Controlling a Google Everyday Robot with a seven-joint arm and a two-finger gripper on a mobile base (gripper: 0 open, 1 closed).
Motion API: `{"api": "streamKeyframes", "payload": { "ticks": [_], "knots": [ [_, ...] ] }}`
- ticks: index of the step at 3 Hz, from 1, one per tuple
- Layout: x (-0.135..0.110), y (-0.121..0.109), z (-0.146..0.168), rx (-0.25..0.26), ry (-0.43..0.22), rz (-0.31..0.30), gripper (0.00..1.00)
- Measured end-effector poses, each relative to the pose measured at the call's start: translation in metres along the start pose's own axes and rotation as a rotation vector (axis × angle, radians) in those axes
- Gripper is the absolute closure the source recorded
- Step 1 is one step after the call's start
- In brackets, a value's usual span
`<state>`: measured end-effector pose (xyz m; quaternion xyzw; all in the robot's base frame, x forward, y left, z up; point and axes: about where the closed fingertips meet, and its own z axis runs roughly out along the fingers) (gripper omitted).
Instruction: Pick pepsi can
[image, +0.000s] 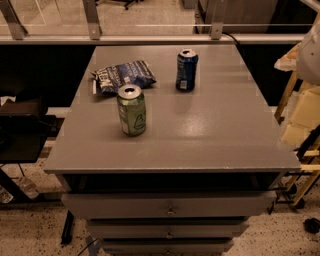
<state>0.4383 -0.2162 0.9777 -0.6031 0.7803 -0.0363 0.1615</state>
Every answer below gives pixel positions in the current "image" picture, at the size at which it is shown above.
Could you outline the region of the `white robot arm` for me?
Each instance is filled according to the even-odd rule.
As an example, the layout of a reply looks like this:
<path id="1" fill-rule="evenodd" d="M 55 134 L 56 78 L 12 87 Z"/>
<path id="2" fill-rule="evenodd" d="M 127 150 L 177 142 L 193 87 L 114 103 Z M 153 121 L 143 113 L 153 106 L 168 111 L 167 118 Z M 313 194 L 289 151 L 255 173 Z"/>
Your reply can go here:
<path id="1" fill-rule="evenodd" d="M 320 22 L 305 35 L 296 60 L 298 77 L 311 84 L 320 84 Z"/>

